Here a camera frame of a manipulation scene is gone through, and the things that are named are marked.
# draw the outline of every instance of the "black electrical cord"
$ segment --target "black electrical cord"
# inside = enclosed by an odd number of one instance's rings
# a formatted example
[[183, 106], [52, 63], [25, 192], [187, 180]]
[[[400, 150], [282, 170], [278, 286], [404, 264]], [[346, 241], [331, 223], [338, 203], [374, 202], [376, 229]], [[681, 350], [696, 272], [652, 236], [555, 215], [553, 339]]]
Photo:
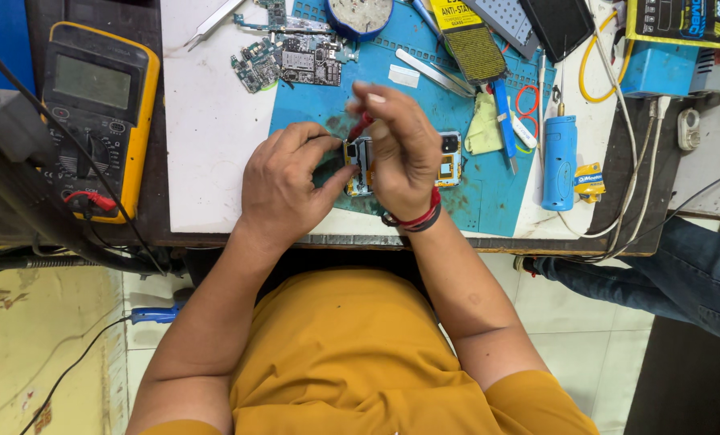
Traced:
[[661, 222], [660, 224], [655, 225], [655, 227], [650, 228], [650, 229], [647, 230], [646, 232], [643, 232], [642, 234], [639, 234], [634, 240], [631, 240], [630, 242], [627, 242], [626, 244], [624, 244], [624, 245], [622, 245], [622, 246], [619, 246], [619, 247], [617, 247], [617, 248], [614, 248], [614, 249], [612, 249], [612, 250], [609, 251], [609, 252], [604, 252], [603, 254], [593, 255], [593, 256], [588, 256], [588, 255], [585, 255], [585, 256], [581, 256], [581, 255], [576, 255], [576, 256], [552, 255], [552, 256], [553, 256], [553, 257], [560, 258], [560, 259], [565, 259], [565, 260], [568, 260], [568, 261], [570, 261], [570, 262], [579, 262], [579, 263], [595, 263], [595, 262], [599, 262], [599, 261], [601, 261], [601, 260], [603, 259], [603, 257], [606, 257], [606, 256], [608, 256], [608, 255], [614, 254], [615, 252], [621, 251], [622, 249], [625, 249], [625, 248], [628, 247], [629, 245], [634, 244], [634, 243], [635, 243], [637, 240], [639, 240], [640, 238], [645, 237], [645, 235], [654, 232], [655, 230], [657, 230], [658, 228], [662, 227], [663, 225], [666, 225], [666, 223], [669, 222], [672, 218], [674, 218], [674, 216], [675, 216], [680, 210], [682, 210], [682, 209], [685, 207], [685, 205], [687, 205], [688, 203], [690, 203], [691, 201], [693, 201], [694, 199], [696, 199], [697, 196], [700, 195], [701, 193], [704, 193], [704, 192], [706, 192], [707, 190], [709, 190], [709, 189], [711, 189], [712, 187], [714, 187], [717, 183], [720, 183], [720, 178], [718, 178], [717, 180], [714, 180], [712, 183], [708, 184], [706, 187], [704, 187], [704, 188], [701, 189], [700, 191], [695, 192], [690, 198], [688, 198], [685, 202], [683, 202], [682, 204], [680, 204], [679, 207], [675, 208], [674, 211], [673, 211], [671, 214], [669, 214], [669, 215], [664, 219], [663, 222]]
[[104, 240], [103, 238], [101, 238], [101, 237], [99, 236], [99, 234], [97, 234], [97, 230], [94, 229], [94, 226], [92, 225], [92, 222], [91, 222], [91, 221], [86, 221], [86, 223], [89, 224], [89, 230], [92, 232], [92, 234], [94, 234], [94, 237], [96, 237], [97, 240], [99, 240], [99, 242], [100, 242], [103, 246], [105, 246], [105, 247], [108, 248], [108, 249], [113, 249], [114, 251], [128, 252], [128, 251], [126, 251], [126, 248], [117, 248], [117, 247], [113, 246], [112, 244], [110, 244], [110, 243], [108, 243], [108, 242], [105, 242], [105, 240]]
[[114, 200], [116, 203], [116, 206], [119, 208], [119, 211], [123, 215], [124, 220], [126, 223], [132, 228], [132, 232], [137, 237], [137, 241], [140, 243], [140, 245], [145, 250], [148, 258], [153, 262], [153, 264], [156, 266], [156, 269], [162, 274], [162, 276], [166, 276], [167, 273], [163, 271], [161, 265], [159, 265], [158, 261], [156, 261], [156, 258], [153, 257], [153, 252], [151, 252], [151, 249], [148, 247], [148, 245], [143, 240], [143, 237], [140, 235], [140, 232], [137, 231], [137, 228], [134, 226], [134, 223], [132, 222], [132, 219], [130, 218], [129, 214], [124, 209], [123, 205], [121, 205], [121, 201], [119, 200], [119, 197], [114, 193], [113, 188], [110, 187], [110, 184], [108, 183], [108, 180], [105, 178], [103, 171], [99, 170], [97, 167], [97, 164], [92, 159], [92, 156], [89, 154], [89, 152], [86, 151], [86, 148], [81, 145], [78, 140], [65, 128], [64, 125], [57, 122], [56, 119], [54, 119], [54, 116], [46, 109], [46, 107], [41, 104], [41, 102], [37, 99], [35, 95], [30, 93], [30, 91], [25, 87], [24, 84], [21, 84], [19, 79], [11, 73], [11, 71], [8, 69], [8, 67], [3, 63], [2, 60], [0, 60], [0, 73], [3, 74], [7, 80], [13, 84], [17, 90], [26, 97], [26, 99], [35, 107], [35, 110], [38, 111], [38, 113], [42, 114], [44, 117], [46, 117], [47, 120], [51, 120], [51, 122], [56, 126], [56, 128], [62, 132], [65, 137], [68, 137], [72, 139], [71, 143], [75, 145], [75, 147], [78, 149], [78, 151], [83, 154], [83, 156], [92, 164], [92, 169], [94, 170], [94, 173], [99, 178], [99, 182], [103, 184], [103, 187], [105, 188], [105, 191], [110, 195], [110, 197]]
[[70, 0], [60, 0], [62, 2], [62, 21], [67, 21], [70, 15]]
[[35, 415], [32, 417], [32, 420], [30, 420], [30, 422], [27, 423], [25, 429], [23, 429], [21, 432], [19, 432], [19, 435], [25, 435], [27, 433], [27, 430], [30, 430], [30, 427], [32, 427], [33, 423], [35, 423], [35, 421], [38, 419], [38, 417], [41, 416], [41, 413], [46, 408], [46, 405], [48, 405], [48, 401], [52, 399], [52, 395], [54, 394], [54, 391], [57, 389], [59, 382], [61, 382], [62, 379], [65, 378], [65, 375], [68, 374], [68, 371], [71, 371], [76, 365], [78, 365], [79, 362], [81, 362], [83, 357], [85, 357], [86, 354], [88, 354], [89, 350], [92, 348], [92, 346], [94, 346], [94, 343], [97, 341], [99, 336], [101, 336], [103, 334], [103, 332], [116, 326], [118, 323], [128, 321], [129, 319], [130, 319], [130, 316], [127, 316], [127, 317], [124, 317], [122, 319], [119, 319], [119, 320], [111, 323], [110, 325], [104, 327], [103, 330], [100, 331], [96, 337], [94, 337], [94, 340], [92, 340], [92, 342], [89, 343], [89, 346], [87, 346], [86, 350], [83, 351], [83, 353], [81, 354], [81, 358], [78, 358], [77, 360], [75, 360], [74, 363], [72, 363], [72, 365], [70, 365], [70, 367], [67, 367], [67, 369], [59, 376], [59, 379], [57, 379], [57, 381], [54, 382], [54, 386], [52, 387], [51, 391], [48, 392], [48, 396], [46, 396], [46, 400], [44, 400], [41, 407], [37, 409], [37, 411], [35, 412]]

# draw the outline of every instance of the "hand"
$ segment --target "hand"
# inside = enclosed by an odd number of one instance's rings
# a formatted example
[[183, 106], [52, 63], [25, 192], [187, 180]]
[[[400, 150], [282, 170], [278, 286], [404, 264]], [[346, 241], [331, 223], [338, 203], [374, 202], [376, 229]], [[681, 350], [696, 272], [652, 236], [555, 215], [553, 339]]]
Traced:
[[242, 176], [242, 216], [234, 228], [256, 246], [281, 255], [325, 218], [349, 179], [359, 171], [344, 166], [323, 187], [312, 173], [322, 155], [341, 146], [316, 122], [277, 130], [252, 153]]
[[430, 210], [432, 186], [441, 163], [441, 135], [413, 98], [389, 87], [355, 81], [358, 102], [348, 110], [376, 118], [373, 139], [374, 195], [400, 221]]

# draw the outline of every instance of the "man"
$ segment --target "man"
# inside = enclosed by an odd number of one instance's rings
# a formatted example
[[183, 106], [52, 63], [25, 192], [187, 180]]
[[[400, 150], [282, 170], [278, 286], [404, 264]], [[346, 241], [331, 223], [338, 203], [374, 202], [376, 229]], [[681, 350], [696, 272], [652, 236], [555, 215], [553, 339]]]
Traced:
[[[353, 89], [349, 110], [377, 119], [376, 197], [402, 222], [432, 214], [441, 137], [406, 95]], [[597, 433], [445, 211], [406, 235], [458, 360], [424, 298], [382, 270], [296, 275], [253, 307], [278, 258], [358, 170], [314, 188], [312, 171], [340, 145], [302, 122], [252, 154], [242, 216], [156, 349], [127, 433]]]
[[583, 296], [694, 323], [720, 337], [720, 233], [674, 217], [654, 255], [621, 261], [631, 268], [553, 257], [517, 257], [515, 267]]

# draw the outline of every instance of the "shoe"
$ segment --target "shoe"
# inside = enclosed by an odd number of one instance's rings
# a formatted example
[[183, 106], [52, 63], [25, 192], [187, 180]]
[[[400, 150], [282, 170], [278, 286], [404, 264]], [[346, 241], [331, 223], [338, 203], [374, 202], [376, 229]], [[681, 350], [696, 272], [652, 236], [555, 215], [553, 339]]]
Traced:
[[519, 271], [519, 273], [529, 272], [532, 274], [532, 278], [539, 275], [537, 269], [535, 269], [535, 260], [537, 257], [522, 257], [517, 255], [513, 260], [513, 269]]

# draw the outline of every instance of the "smartphone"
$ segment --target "smartphone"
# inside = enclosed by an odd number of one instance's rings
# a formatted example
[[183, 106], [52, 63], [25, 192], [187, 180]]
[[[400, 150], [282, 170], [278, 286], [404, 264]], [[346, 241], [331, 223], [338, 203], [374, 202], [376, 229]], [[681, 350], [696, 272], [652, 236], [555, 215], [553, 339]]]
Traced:
[[[442, 132], [441, 137], [443, 157], [435, 186], [459, 186], [462, 182], [462, 135], [459, 132]], [[352, 143], [344, 141], [344, 162], [347, 165], [360, 166], [360, 173], [349, 180], [344, 192], [350, 197], [373, 195], [373, 140], [360, 137]]]
[[584, 0], [520, 0], [535, 34], [554, 64], [594, 34], [595, 25]]

